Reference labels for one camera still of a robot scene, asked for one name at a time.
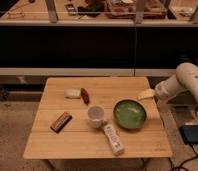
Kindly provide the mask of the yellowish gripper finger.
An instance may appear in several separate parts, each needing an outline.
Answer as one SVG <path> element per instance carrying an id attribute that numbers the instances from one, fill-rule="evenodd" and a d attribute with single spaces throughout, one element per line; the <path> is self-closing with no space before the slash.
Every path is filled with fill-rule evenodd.
<path id="1" fill-rule="evenodd" d="M 147 89 L 138 94 L 137 99 L 143 100 L 148 98 L 153 98 L 155 96 L 155 91 L 153 89 Z"/>

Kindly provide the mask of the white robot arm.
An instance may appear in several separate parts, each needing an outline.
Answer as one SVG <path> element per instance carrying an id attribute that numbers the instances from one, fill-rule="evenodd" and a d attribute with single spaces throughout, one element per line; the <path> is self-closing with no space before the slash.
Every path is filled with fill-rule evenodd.
<path id="1" fill-rule="evenodd" d="M 162 101 L 169 101 L 185 91 L 189 91 L 198 103 L 198 66 L 192 63 L 178 65 L 174 75 L 158 83 L 154 89 L 141 91 L 137 99 L 156 97 Z"/>

